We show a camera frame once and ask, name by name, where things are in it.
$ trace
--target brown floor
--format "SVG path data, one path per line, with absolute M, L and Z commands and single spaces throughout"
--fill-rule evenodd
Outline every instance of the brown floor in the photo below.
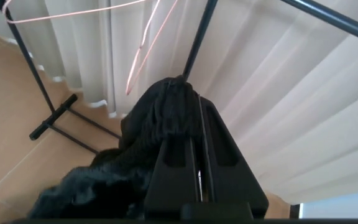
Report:
M 64 82 L 53 83 L 40 72 L 55 106 L 71 93 Z M 120 133 L 119 121 L 109 119 L 105 107 L 74 107 Z M 57 184 L 73 167 L 88 165 L 93 154 L 58 133 L 48 130 L 36 141 L 31 131 L 50 114 L 31 72 L 16 46 L 0 40 L 0 222 L 24 217 L 39 192 Z M 117 145 L 117 140 L 70 113 L 56 125 L 96 149 Z M 268 217 L 289 216 L 289 205 L 269 197 Z

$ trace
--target white curtain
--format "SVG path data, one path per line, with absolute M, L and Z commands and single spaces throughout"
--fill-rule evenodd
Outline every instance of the white curtain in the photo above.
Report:
M 131 0 L 15 0 L 15 19 Z M 358 1 L 318 1 L 358 20 Z M 134 91 L 126 78 L 155 1 L 20 24 L 37 63 L 127 113 L 183 71 L 206 0 L 179 0 Z M 147 47 L 173 4 L 163 0 Z M 261 186 L 300 203 L 358 192 L 358 38 L 281 1 L 218 1 L 189 82 L 217 106 Z

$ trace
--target clothing rack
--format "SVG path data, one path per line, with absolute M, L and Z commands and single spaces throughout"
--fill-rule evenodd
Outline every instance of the clothing rack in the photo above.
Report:
M 338 13 L 322 4 L 319 4 L 312 0 L 281 0 L 281 1 L 287 3 L 291 6 L 294 6 L 308 14 L 311 14 L 312 16 L 317 17 L 318 19 L 321 19 L 324 22 L 327 22 L 343 31 L 346 31 L 346 32 L 358 37 L 358 22 L 357 21 L 355 21 L 343 14 L 340 14 L 340 13 Z M 1 10 L 4 2 L 5 2 L 5 0 L 3 0 L 3 1 L 0 0 L 0 10 Z M 203 16 L 202 16 L 200 24 L 198 26 L 198 30 L 197 30 L 193 45 L 191 46 L 191 50 L 190 50 L 190 53 L 189 53 L 189 56 L 188 56 L 188 59 L 187 59 L 186 65 L 185 65 L 185 69 L 183 71 L 183 76 L 185 77 L 186 80 L 188 79 L 190 72 L 191 72 L 191 68 L 193 67 L 194 62 L 196 60 L 197 53 L 200 49 L 201 43 L 205 36 L 206 30 L 208 28 L 209 22 L 211 21 L 211 18 L 212 18 L 212 15 L 213 15 L 213 12 L 214 12 L 217 2 L 218 2 L 218 0 L 208 0 L 208 2 L 206 3 L 206 7 L 204 10 Z M 6 11 L 6 16 L 8 19 L 12 20 L 11 14 L 8 9 Z M 25 44 L 23 43 L 22 37 L 21 37 L 19 31 L 17 30 L 16 25 L 10 24 L 10 23 L 8 23 L 8 25 L 9 25 L 9 28 L 11 29 L 11 32 L 13 33 L 13 36 L 15 37 L 17 44 L 23 53 L 25 61 L 27 62 L 28 66 L 35 78 L 35 81 L 37 82 L 37 84 L 45 98 L 45 101 L 47 102 L 47 104 L 50 108 L 50 111 L 52 113 L 46 120 L 42 121 L 42 123 L 30 134 L 30 139 L 31 140 L 38 139 L 42 133 L 44 133 L 48 128 L 50 128 L 50 129 L 58 132 L 59 134 L 65 136 L 69 140 L 72 140 L 73 142 L 77 143 L 78 145 L 84 147 L 85 149 L 97 154 L 98 153 L 97 150 L 93 149 L 89 145 L 83 143 L 82 141 L 78 140 L 77 138 L 73 137 L 72 135 L 66 133 L 62 129 L 53 125 L 54 122 L 59 117 L 61 117 L 61 115 L 66 111 L 83 119 L 84 121 L 88 122 L 89 124 L 92 124 L 93 126 L 99 128 L 100 130 L 114 136 L 115 138 L 120 139 L 121 137 L 118 134 L 108 130 L 104 126 L 98 124 L 97 122 L 87 118 L 86 116 L 82 115 L 81 113 L 79 113 L 79 112 L 75 111 L 73 108 L 71 108 L 71 105 L 78 99 L 78 97 L 75 94 L 72 94 L 57 109 L 55 109 L 53 107 L 53 104 L 50 100 L 48 92 L 46 91 L 44 84 L 42 83 L 42 80 L 38 74 L 38 71 L 35 68 L 34 63 L 31 60 L 30 54 L 27 51 Z

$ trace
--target black garment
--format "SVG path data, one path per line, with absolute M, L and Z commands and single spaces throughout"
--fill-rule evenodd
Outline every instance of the black garment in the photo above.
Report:
M 161 143 L 201 136 L 198 95 L 182 76 L 154 83 L 121 121 L 119 149 L 44 190 L 29 218 L 137 218 Z

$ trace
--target pink wire hanger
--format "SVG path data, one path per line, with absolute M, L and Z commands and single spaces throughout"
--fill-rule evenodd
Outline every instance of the pink wire hanger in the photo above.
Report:
M 60 14 L 60 15 L 54 15 L 54 16 L 45 16 L 45 17 L 38 17 L 38 18 L 33 18 L 33 19 L 23 19 L 23 20 L 20 20 L 20 21 L 12 21 L 10 19 L 8 19 L 6 17 L 6 11 L 7 11 L 7 7 L 9 5 L 9 3 L 11 3 L 12 0 L 7 0 L 5 2 L 5 4 L 2 6 L 2 9 L 1 9 L 1 12 L 2 14 L 4 15 L 6 21 L 10 24 L 20 24 L 20 23 L 25 23 L 25 22 L 34 22 L 34 21 L 42 21 L 42 20 L 45 20 L 45 19 L 54 19 L 54 18 L 59 18 L 59 17 L 66 17 L 66 16 L 74 16 L 74 15 L 79 15 L 79 14 L 86 14 L 86 13 L 91 13 L 91 12 L 100 12 L 100 11 L 105 11 L 105 10 L 110 10 L 110 9 L 116 9 L 116 8 L 119 8 L 119 7 L 124 7 L 124 6 L 130 6 L 132 4 L 136 4 L 136 3 L 140 3 L 140 2 L 144 2 L 144 1 L 148 1 L 148 0 L 138 0 L 138 1 L 133 1 L 133 2 L 129 2 L 129 3 L 125 3 L 125 4 L 120 4 L 120 5 L 117 5 L 117 6 L 110 6 L 110 7 L 104 7 L 104 8 L 100 8 L 100 9 L 91 9 L 91 10 L 85 10 L 85 11 L 80 11 L 80 12 L 71 12 L 71 13 L 66 13 L 66 14 Z M 132 80 L 132 76 L 133 76 L 133 73 L 134 73 L 134 68 L 135 68 L 135 65 L 136 65 L 136 62 L 137 62 L 137 59 L 139 57 L 139 54 L 140 54 L 140 50 L 142 49 L 142 47 L 144 46 L 144 43 L 145 43 L 145 40 L 146 40 L 146 36 L 147 36 L 147 31 L 149 31 L 149 27 L 150 27 L 150 24 L 152 22 L 152 19 L 154 17 L 154 14 L 157 10 L 157 7 L 158 5 L 160 4 L 160 1 L 161 0 L 157 0 L 157 3 L 150 15 L 150 18 L 149 20 L 147 21 L 147 25 L 144 29 L 144 33 L 143 33 L 143 36 L 142 36 L 142 42 L 140 43 L 140 46 L 139 48 L 137 49 L 137 52 L 135 54 L 135 58 L 134 58 L 134 61 L 132 63 L 132 67 L 131 67 L 131 70 L 129 72 L 129 76 L 128 76 L 128 79 L 127 79 L 127 85 L 126 85 L 126 90 L 125 90 L 125 93 L 126 95 L 130 94 L 132 89 L 133 89 L 133 86 L 131 86 L 131 80 Z M 139 75 L 140 75 L 140 72 L 145 64 L 145 61 L 147 60 L 147 58 L 149 57 L 149 54 L 150 54 L 150 51 L 152 50 L 153 46 L 154 46 L 154 43 L 155 41 L 157 40 L 157 37 L 160 35 L 161 33 L 161 30 L 163 29 L 163 27 L 165 26 L 165 23 L 166 21 L 168 20 L 170 14 L 172 13 L 173 11 L 173 8 L 175 8 L 176 4 L 177 4 L 178 0 L 175 0 L 175 2 L 173 3 L 169 13 L 167 14 L 167 16 L 165 17 L 165 20 L 164 22 L 162 23 L 160 29 L 158 30 L 157 34 L 155 35 L 154 37 L 154 40 L 149 48 L 149 50 L 147 51 L 147 54 L 145 56 L 145 58 L 143 59 L 143 62 L 142 62 L 142 65 L 138 68 L 137 72 L 136 72 L 136 75 L 135 75 L 135 81 L 134 83 L 136 83 L 137 79 L 139 78 Z

